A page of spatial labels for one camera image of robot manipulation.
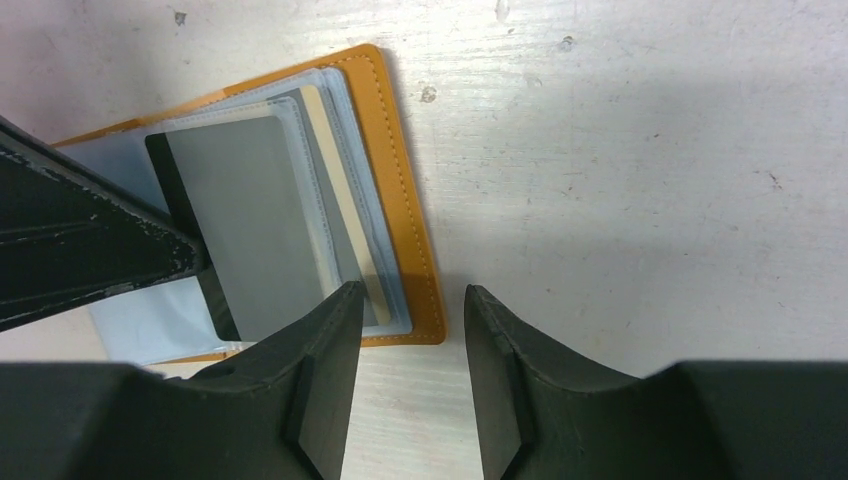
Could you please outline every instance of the orange leather wallet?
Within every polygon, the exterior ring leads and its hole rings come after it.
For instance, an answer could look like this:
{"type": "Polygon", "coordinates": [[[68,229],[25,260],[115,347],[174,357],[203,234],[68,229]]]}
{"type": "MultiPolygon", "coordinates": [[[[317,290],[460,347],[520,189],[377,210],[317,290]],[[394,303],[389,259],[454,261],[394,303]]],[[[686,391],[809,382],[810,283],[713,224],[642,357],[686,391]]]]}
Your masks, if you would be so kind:
{"type": "Polygon", "coordinates": [[[226,87],[176,108],[59,142],[70,145],[185,115],[232,95],[310,68],[335,67],[347,79],[412,319],[405,335],[363,338],[363,346],[439,344],[447,334],[444,301],[409,164],[389,73],[380,50],[360,45],[226,87]]]}

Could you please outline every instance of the scratch mark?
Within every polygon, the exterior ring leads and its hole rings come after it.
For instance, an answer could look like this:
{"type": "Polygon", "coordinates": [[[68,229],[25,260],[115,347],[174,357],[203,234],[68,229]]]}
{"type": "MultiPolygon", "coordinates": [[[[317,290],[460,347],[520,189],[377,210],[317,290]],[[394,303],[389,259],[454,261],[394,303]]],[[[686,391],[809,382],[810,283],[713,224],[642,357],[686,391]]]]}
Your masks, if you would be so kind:
{"type": "Polygon", "coordinates": [[[424,87],[421,91],[421,98],[418,100],[424,103],[433,103],[436,101],[436,89],[431,86],[424,87]]]}
{"type": "Polygon", "coordinates": [[[570,52],[574,48],[574,37],[566,35],[558,45],[560,51],[570,52]]]}
{"type": "Polygon", "coordinates": [[[503,23],[509,16],[509,0],[498,0],[495,4],[495,18],[503,23]]]}
{"type": "Polygon", "coordinates": [[[524,74],[524,82],[530,88],[539,88],[543,85],[542,79],[540,79],[536,75],[532,75],[532,74],[529,74],[529,73],[524,74]]]}
{"type": "Polygon", "coordinates": [[[774,185],[772,185],[772,188],[775,189],[775,190],[783,190],[783,185],[780,184],[780,182],[777,180],[777,177],[775,177],[774,174],[771,173],[771,172],[766,172],[766,173],[769,174],[769,178],[771,178],[771,181],[774,182],[774,185]]]}

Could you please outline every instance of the black plastic part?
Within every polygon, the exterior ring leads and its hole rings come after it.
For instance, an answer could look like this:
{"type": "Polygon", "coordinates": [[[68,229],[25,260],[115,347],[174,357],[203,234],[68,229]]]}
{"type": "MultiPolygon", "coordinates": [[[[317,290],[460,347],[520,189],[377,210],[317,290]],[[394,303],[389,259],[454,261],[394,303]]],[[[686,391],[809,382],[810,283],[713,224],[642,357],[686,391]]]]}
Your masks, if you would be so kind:
{"type": "Polygon", "coordinates": [[[0,117],[0,331],[195,275],[205,259],[161,212],[0,117]]]}
{"type": "Polygon", "coordinates": [[[0,366],[4,479],[336,479],[364,294],[188,380],[119,364],[0,366]]]}
{"type": "Polygon", "coordinates": [[[600,365],[469,286],[465,332],[487,479],[848,478],[848,365],[600,365]]]}

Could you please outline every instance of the wallet stitching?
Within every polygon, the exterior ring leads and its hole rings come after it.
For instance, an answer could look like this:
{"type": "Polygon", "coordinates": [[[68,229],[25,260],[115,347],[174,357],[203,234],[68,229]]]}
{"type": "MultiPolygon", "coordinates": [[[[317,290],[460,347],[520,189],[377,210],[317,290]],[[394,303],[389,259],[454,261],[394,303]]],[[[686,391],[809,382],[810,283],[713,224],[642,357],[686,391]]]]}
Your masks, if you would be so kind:
{"type": "MultiPolygon", "coordinates": [[[[374,61],[371,59],[371,57],[369,55],[357,55],[357,56],[347,57],[347,58],[344,58],[342,60],[331,62],[331,63],[328,64],[328,66],[348,62],[348,61],[351,61],[351,60],[354,60],[354,59],[357,59],[357,58],[364,58],[371,65],[371,73],[374,75],[374,84],[377,86],[377,96],[380,98],[380,105],[383,107],[383,118],[386,121],[386,131],[389,134],[389,144],[392,146],[392,155],[394,156],[395,168],[397,169],[398,179],[400,180],[400,188],[401,188],[401,190],[403,190],[403,198],[404,198],[404,201],[406,202],[406,213],[409,215],[409,224],[412,227],[412,234],[415,235],[415,243],[418,246],[418,254],[421,257],[421,265],[424,267],[425,278],[427,279],[427,289],[430,293],[430,303],[433,305],[433,317],[436,320],[436,327],[441,332],[441,331],[444,330],[444,326],[442,325],[441,315],[439,315],[439,306],[438,306],[438,303],[436,302],[436,295],[435,295],[435,291],[433,289],[432,275],[430,274],[430,268],[427,267],[427,258],[424,256],[424,250],[421,247],[421,238],[418,235],[418,229],[415,227],[415,218],[412,215],[412,207],[409,203],[409,194],[406,191],[406,183],[404,182],[403,173],[401,172],[401,169],[400,169],[400,159],[398,158],[397,147],[395,146],[395,138],[394,138],[394,134],[392,132],[392,125],[389,122],[389,111],[388,111],[388,108],[386,107],[386,102],[383,99],[383,92],[382,92],[382,89],[380,88],[380,80],[377,78],[377,67],[374,65],[374,61]]],[[[413,335],[386,335],[386,336],[381,336],[381,337],[368,337],[368,338],[364,338],[362,340],[364,342],[367,342],[369,340],[370,341],[389,340],[389,339],[395,339],[395,338],[435,338],[437,336],[438,335],[434,335],[434,334],[418,333],[418,334],[413,334],[413,335]]]]}

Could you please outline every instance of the white table surface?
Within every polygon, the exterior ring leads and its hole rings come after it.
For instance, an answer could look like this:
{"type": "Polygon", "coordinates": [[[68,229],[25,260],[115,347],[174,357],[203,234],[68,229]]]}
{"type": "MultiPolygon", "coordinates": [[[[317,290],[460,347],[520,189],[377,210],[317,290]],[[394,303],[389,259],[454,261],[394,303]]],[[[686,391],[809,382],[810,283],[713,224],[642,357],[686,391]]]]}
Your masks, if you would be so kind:
{"type": "Polygon", "coordinates": [[[5,2],[0,114],[55,141],[385,48],[453,330],[362,352],[344,478],[479,478],[469,282],[630,374],[848,358],[846,19],[836,0],[5,2]]]}

